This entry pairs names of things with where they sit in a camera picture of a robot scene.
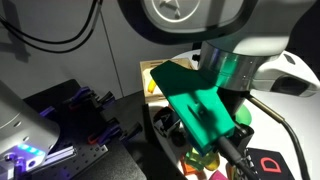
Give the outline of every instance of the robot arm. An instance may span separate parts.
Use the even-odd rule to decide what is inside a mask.
[[[58,124],[41,117],[0,81],[0,179],[14,169],[29,172],[40,166],[60,134]]]
[[[302,97],[319,91],[320,82],[312,70],[297,56],[284,52],[291,30],[314,2],[141,0],[157,29],[145,36],[148,39],[163,44],[206,40],[198,71],[183,70],[170,62],[151,71],[199,153],[204,155],[213,146],[223,152],[231,148],[225,148],[225,137],[233,136],[232,117],[251,89]],[[305,168],[302,175],[309,179]]]

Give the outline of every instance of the black cable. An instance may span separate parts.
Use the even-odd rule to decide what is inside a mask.
[[[80,42],[80,44],[78,44],[77,46],[73,47],[73,48],[70,48],[70,49],[67,49],[67,50],[62,50],[62,51],[55,51],[55,50],[49,50],[49,49],[45,49],[45,48],[42,48],[42,47],[38,47],[34,44],[31,44],[30,42],[24,40],[22,37],[20,37],[18,34],[16,34],[12,29],[8,28],[8,31],[14,35],[17,39],[19,39],[20,41],[24,42],[25,44],[35,48],[35,49],[38,49],[40,51],[44,51],[44,52],[48,52],[48,53],[55,53],[55,54],[63,54],[63,53],[68,53],[68,52],[71,52],[71,51],[74,51],[78,48],[80,48],[84,43],[86,43],[88,41],[88,39],[91,37],[92,33],[93,33],[93,29],[90,30],[89,34],[86,36],[86,38]]]
[[[246,98],[252,104],[254,104],[259,109],[261,109],[263,112],[265,112],[270,117],[272,117],[275,121],[277,121],[278,123],[283,125],[283,127],[288,132],[288,134],[289,134],[289,136],[291,138],[291,141],[293,143],[294,149],[296,151],[298,162],[299,162],[299,167],[300,167],[301,177],[302,177],[303,180],[310,180],[307,163],[306,163],[306,160],[304,158],[303,151],[302,151],[302,148],[300,146],[300,142],[298,140],[297,135],[294,133],[293,129],[291,128],[291,126],[285,121],[285,119],[282,116],[280,116],[277,112],[275,112],[270,107],[268,107],[267,105],[265,105],[264,103],[259,101],[257,98],[253,97],[250,94],[248,94],[246,96]]]
[[[218,138],[215,144],[222,156],[224,156],[231,165],[235,165],[240,169],[249,180],[259,180],[258,176],[244,162],[240,152],[230,142],[230,140],[224,136]]]
[[[300,166],[302,179],[303,180],[310,180],[310,176],[308,173],[308,166],[307,166],[306,160],[304,158],[303,151],[300,146],[300,142],[299,142],[297,135],[294,133],[293,129],[286,121],[282,121],[281,124],[287,130],[287,132],[293,142],[294,149],[295,149],[297,157],[298,157],[298,162],[299,162],[299,166]]]
[[[92,4],[91,4],[91,8],[90,8],[90,12],[89,12],[89,15],[87,17],[87,20],[84,24],[84,26],[82,27],[82,29],[80,30],[80,32],[74,36],[73,38],[70,38],[70,39],[67,39],[67,40],[64,40],[64,41],[47,41],[47,40],[42,40],[42,39],[39,39],[39,38],[36,38],[36,37],[33,37],[31,35],[28,35],[24,32],[22,32],[21,30],[19,30],[18,28],[16,28],[15,26],[13,26],[12,24],[10,24],[4,17],[2,17],[0,15],[0,21],[2,24],[6,24],[7,26],[5,26],[6,28],[9,27],[13,30],[15,30],[16,32],[22,34],[23,36],[27,37],[27,38],[30,38],[34,41],[38,41],[38,42],[41,42],[41,43],[46,43],[46,44],[67,44],[67,43],[70,43],[70,42],[73,42],[75,40],[77,40],[84,32],[85,30],[87,29],[88,25],[89,25],[89,22],[91,21],[92,19],[92,15],[93,15],[93,12],[94,12],[94,9],[97,5],[97,1],[98,0],[93,0],[92,1]]]
[[[44,52],[48,52],[48,53],[63,54],[63,53],[68,53],[68,52],[71,52],[71,51],[74,51],[74,50],[80,48],[83,44],[85,44],[85,43],[88,41],[88,39],[91,37],[91,35],[92,35],[93,31],[94,31],[94,27],[95,27],[95,24],[96,24],[96,22],[97,22],[97,20],[98,20],[98,17],[99,17],[98,15],[99,15],[99,13],[100,13],[100,10],[101,10],[101,7],[102,7],[102,3],[103,3],[103,0],[100,0],[100,1],[99,1],[98,9],[97,9],[97,11],[96,11],[96,16],[95,16],[95,18],[94,18],[94,20],[93,20],[92,28],[91,28],[89,34],[84,38],[83,41],[81,41],[81,42],[80,42],[78,45],[76,45],[75,47],[70,48],[70,49],[67,49],[67,50],[62,50],[62,51],[49,50],[49,49],[45,49],[45,48],[36,46],[36,45],[34,45],[34,44],[32,44],[32,43],[24,40],[22,37],[20,37],[14,30],[12,30],[10,27],[8,27],[8,26],[6,25],[6,23],[4,23],[3,21],[0,21],[0,23],[8,30],[13,36],[15,36],[17,39],[19,39],[20,41],[24,42],[25,44],[27,44],[27,45],[35,48],[35,49],[38,49],[38,50],[41,50],[41,51],[44,51]]]

